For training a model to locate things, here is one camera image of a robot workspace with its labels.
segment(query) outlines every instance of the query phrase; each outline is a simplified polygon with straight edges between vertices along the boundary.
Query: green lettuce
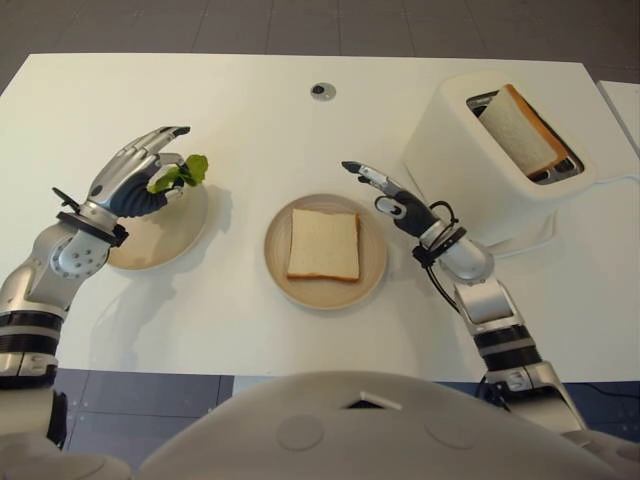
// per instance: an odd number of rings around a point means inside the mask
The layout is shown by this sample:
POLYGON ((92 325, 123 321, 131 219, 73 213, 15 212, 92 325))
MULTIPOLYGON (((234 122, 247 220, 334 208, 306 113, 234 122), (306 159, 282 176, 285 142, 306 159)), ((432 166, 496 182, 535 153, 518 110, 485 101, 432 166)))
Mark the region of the green lettuce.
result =
POLYGON ((173 188, 173 185, 182 179, 184 183, 195 187, 204 181, 205 173, 209 168, 209 162, 204 155, 189 155, 186 161, 188 168, 172 167, 153 184, 147 185, 150 193, 160 193, 173 188))

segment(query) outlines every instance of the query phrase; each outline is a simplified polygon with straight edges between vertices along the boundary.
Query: toast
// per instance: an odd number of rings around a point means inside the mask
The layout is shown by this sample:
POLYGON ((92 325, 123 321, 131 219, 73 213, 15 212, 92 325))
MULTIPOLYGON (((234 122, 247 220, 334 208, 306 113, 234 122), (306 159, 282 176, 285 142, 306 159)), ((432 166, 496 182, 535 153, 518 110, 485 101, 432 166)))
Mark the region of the toast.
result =
POLYGON ((291 215, 287 278, 360 279, 357 214, 294 208, 291 215))

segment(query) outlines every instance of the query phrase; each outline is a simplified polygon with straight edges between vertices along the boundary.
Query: floor tile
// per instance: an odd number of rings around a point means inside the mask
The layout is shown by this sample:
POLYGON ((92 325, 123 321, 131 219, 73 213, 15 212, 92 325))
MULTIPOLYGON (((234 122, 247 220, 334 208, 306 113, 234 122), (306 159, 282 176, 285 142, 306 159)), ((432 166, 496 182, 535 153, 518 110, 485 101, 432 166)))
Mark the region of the floor tile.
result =
POLYGON ((226 402, 233 396, 233 385, 236 378, 238 377, 234 377, 232 375, 220 376, 220 390, 218 390, 217 405, 226 402))
POLYGON ((638 0, 606 0, 606 2, 605 15, 609 24, 640 26, 640 2, 638 0))
POLYGON ((471 18, 465 0, 404 0, 404 8, 410 17, 471 18))
POLYGON ((487 49, 473 20, 409 17, 417 57, 486 58, 487 49))
POLYGON ((193 45, 197 53, 254 53, 267 48, 269 15, 207 14, 193 45))
POLYGON ((473 18, 492 20, 531 20, 532 3, 537 0, 467 0, 473 18))
POLYGON ((89 378, 88 370, 58 369, 53 388, 67 396, 69 409, 78 409, 89 378))
POLYGON ((260 385, 272 379, 273 377, 252 377, 248 375, 238 376, 233 382, 232 394, 237 395, 247 388, 255 387, 256 385, 260 385))
POLYGON ((209 14, 268 15, 273 0, 209 0, 209 14))
POLYGON ((78 14, 81 2, 61 0, 56 8, 47 8, 42 0, 12 4, 16 8, 0 15, 0 57, 51 51, 78 14))
POLYGON ((533 14, 545 21, 559 24, 602 25, 607 19, 610 0, 535 0, 533 14))
POLYGON ((276 13, 323 13, 336 15, 338 0, 274 0, 273 11, 276 13))
POLYGON ((14 75, 27 59, 27 55, 28 52, 24 50, 2 52, 2 55, 0 55, 0 93, 7 88, 14 75))
POLYGON ((92 371, 82 410, 200 417, 215 407, 220 377, 92 371))
POLYGON ((638 68, 637 47, 609 26, 546 24, 558 60, 615 68, 638 68))
POLYGON ((478 387, 477 383, 470 382, 438 382, 440 385, 444 385, 445 387, 453 388, 454 390, 458 390, 459 392, 466 393, 467 395, 473 396, 476 388, 478 387))
POLYGON ((596 423, 590 425, 591 429, 608 433, 630 442, 640 442, 640 423, 596 423))
POLYGON ((402 0, 340 0, 340 14, 352 17, 371 15, 402 15, 402 0))
MULTIPOLYGON (((617 391, 615 382, 598 382, 596 386, 605 392, 617 391)), ((623 411, 620 398, 603 395, 579 383, 567 383, 565 387, 588 425, 620 420, 623 411)))
POLYGON ((138 12, 133 9, 87 9, 69 26, 56 52, 128 52, 138 12))
POLYGON ((600 67, 585 65, 594 81, 609 80, 612 82, 640 83, 640 70, 630 68, 600 67))
POLYGON ((197 419, 82 413, 76 420, 69 451, 102 453, 137 469, 153 451, 197 419))
POLYGON ((204 13, 207 0, 135 0, 144 13, 204 13))
POLYGON ((635 395, 636 398, 622 398, 624 420, 640 422, 640 382, 618 382, 616 389, 623 395, 635 395))
POLYGON ((57 392, 64 393, 67 396, 67 440, 64 450, 69 449, 71 436, 73 435, 78 409, 81 406, 82 395, 89 378, 87 370, 71 370, 60 368, 56 375, 53 388, 57 392))
POLYGON ((127 50, 190 52, 201 21, 200 13, 143 12, 136 18, 127 50))
POLYGON ((489 58, 510 60, 554 60, 541 24, 530 20, 476 19, 489 58))
POLYGON ((341 17, 340 49, 342 55, 353 56, 410 57, 414 54, 407 20, 402 15, 341 17))
POLYGON ((267 53, 340 55, 338 19, 319 13, 277 13, 271 16, 267 53))

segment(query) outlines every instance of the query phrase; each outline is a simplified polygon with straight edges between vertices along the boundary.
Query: white bread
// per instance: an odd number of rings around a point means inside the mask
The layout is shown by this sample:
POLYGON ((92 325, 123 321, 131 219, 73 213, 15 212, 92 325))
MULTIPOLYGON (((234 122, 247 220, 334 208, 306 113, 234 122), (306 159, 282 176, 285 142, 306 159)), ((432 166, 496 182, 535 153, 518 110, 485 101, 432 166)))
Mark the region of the white bread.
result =
POLYGON ((498 91, 479 119, 527 177, 569 155, 511 84, 498 91))
POLYGON ((358 215, 294 208, 287 277, 358 281, 358 215))

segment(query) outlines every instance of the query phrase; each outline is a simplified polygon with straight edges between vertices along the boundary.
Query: plate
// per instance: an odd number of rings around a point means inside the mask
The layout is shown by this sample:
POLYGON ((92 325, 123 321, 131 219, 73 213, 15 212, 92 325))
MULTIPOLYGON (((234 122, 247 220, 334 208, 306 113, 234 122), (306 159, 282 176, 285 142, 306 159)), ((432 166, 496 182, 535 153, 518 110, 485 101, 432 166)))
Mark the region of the plate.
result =
POLYGON ((317 194, 298 198, 276 214, 265 236, 264 257, 274 282, 289 298, 307 307, 333 310, 359 302, 380 283, 387 266, 387 244, 382 230, 364 207, 338 195, 317 194), (291 249, 291 212, 294 208, 359 215, 360 279, 357 282, 287 278, 291 249))
POLYGON ((204 230, 209 202, 202 185, 183 192, 157 212, 121 218, 129 238, 111 249, 107 263, 124 270, 146 270, 186 253, 204 230))

